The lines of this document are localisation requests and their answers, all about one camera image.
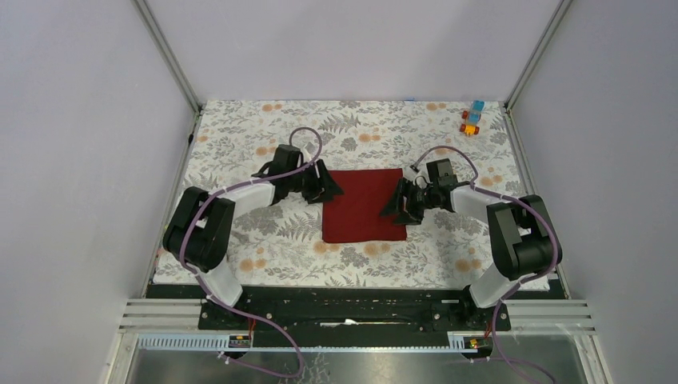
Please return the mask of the dark red cloth napkin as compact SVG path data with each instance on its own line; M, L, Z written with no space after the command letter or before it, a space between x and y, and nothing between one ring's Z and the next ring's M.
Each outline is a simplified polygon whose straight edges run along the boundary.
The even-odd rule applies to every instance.
M393 216L380 215L402 177L402 170L331 170L329 173L343 194L323 204L321 237L324 242L400 242L407 238L405 226L394 225Z

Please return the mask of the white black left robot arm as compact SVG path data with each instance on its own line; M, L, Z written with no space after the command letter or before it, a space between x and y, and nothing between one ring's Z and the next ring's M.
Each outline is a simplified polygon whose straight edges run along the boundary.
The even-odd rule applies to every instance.
M196 186L185 189L166 227L162 248L196 278L209 300L220 304L217 318L230 329L243 326L248 318L246 304L238 301L242 285L226 257L233 222L291 193L316 204L330 202L344 191L323 160L282 144L273 159L245 182L213 193Z

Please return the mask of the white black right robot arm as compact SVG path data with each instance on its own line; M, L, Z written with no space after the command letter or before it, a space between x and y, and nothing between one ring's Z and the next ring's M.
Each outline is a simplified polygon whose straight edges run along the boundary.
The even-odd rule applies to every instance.
M460 300L458 317L466 328L481 328L490 307L561 262L561 245L541 197L514 198L461 182L448 159L428 162L424 174L410 166L380 214L393 217L395 225L411 226L433 209L474 218L489 229L492 264L465 287Z

